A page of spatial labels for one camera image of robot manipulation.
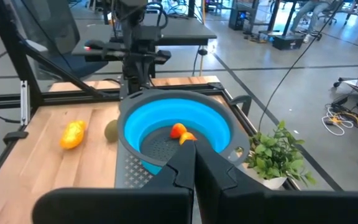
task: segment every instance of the white pot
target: white pot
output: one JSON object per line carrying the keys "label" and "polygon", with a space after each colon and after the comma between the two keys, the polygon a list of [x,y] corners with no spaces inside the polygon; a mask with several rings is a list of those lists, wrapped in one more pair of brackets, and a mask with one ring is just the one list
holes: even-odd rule
{"label": "white pot", "polygon": [[277,190],[284,184],[286,179],[286,177],[276,177],[270,180],[263,180],[262,183],[271,190]]}
{"label": "white pot", "polygon": [[245,168],[244,169],[245,173],[249,177],[251,177],[254,180],[258,181],[259,183],[263,184],[265,187],[270,188],[271,190],[279,189],[284,184],[285,180],[287,179],[286,177],[276,177],[276,178],[273,178],[270,180],[264,180],[258,176],[258,173],[256,173],[256,171],[254,169],[246,169],[247,164],[243,164],[243,166]]}

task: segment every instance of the white cable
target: white cable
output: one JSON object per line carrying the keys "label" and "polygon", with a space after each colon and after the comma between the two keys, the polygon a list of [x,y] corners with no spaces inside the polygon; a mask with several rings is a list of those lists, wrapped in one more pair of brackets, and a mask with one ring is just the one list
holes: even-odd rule
{"label": "white cable", "polygon": [[[325,116],[321,118],[321,121],[323,122],[324,127],[333,135],[335,136],[342,136],[345,134],[345,130],[341,127],[344,126],[345,128],[353,128],[354,124],[352,121],[348,121],[346,118],[344,118],[341,115],[337,115],[336,113],[332,112],[332,107],[327,108],[327,113]],[[335,122],[333,119],[340,120],[340,123]],[[333,123],[333,126],[337,127],[341,130],[341,133],[335,133],[326,124],[327,121],[330,121]]]}

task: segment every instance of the colander handle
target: colander handle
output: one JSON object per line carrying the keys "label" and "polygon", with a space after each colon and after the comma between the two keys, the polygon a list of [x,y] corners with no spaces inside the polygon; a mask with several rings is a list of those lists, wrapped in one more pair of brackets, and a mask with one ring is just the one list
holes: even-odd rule
{"label": "colander handle", "polygon": [[244,160],[246,159],[246,157],[248,156],[248,152],[246,152],[246,150],[242,151],[242,154],[240,157],[238,157],[238,159],[236,159],[235,161],[230,161],[234,166],[239,166],[241,165]]}
{"label": "colander handle", "polygon": [[242,154],[236,160],[232,161],[228,159],[233,165],[239,166],[241,165],[246,157],[248,156],[250,144],[248,140],[248,135],[241,130],[239,127],[234,127],[232,133],[232,139],[230,144],[225,148],[225,150],[221,153],[221,155],[225,158],[229,158],[233,151],[236,151],[239,147],[242,149]]}
{"label": "colander handle", "polygon": [[128,95],[120,102],[119,110],[121,113],[124,113],[134,105],[142,104],[147,98],[152,99],[153,96],[161,94],[162,91],[164,90],[142,90]]}

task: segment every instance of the person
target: person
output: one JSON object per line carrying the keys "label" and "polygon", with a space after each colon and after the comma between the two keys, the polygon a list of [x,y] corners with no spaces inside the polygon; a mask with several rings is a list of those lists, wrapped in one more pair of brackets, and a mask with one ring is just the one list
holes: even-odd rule
{"label": "person", "polygon": [[304,43],[308,43],[311,39],[312,35],[315,33],[314,27],[316,25],[316,22],[318,20],[318,15],[322,13],[331,3],[333,3],[335,0],[309,0],[296,14],[293,24],[291,27],[291,32],[296,32],[296,27],[298,27],[299,22],[301,21],[301,18],[308,12],[313,11],[313,15],[311,16],[309,28],[306,31],[306,36],[303,39]]}

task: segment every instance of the orange toy fruit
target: orange toy fruit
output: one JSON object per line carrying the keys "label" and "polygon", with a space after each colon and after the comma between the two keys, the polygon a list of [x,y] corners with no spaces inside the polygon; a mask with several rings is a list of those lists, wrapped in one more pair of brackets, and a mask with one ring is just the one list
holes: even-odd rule
{"label": "orange toy fruit", "polygon": [[64,133],[62,138],[60,139],[60,146],[63,149],[73,149],[77,145],[79,145],[85,133],[85,122],[84,121],[73,121],[70,122]]}
{"label": "orange toy fruit", "polygon": [[173,139],[180,138],[185,132],[187,132],[186,127],[181,123],[177,123],[172,126],[170,137]]}
{"label": "orange toy fruit", "polygon": [[182,145],[186,140],[193,140],[196,141],[196,137],[193,134],[185,132],[180,136],[179,144]]}

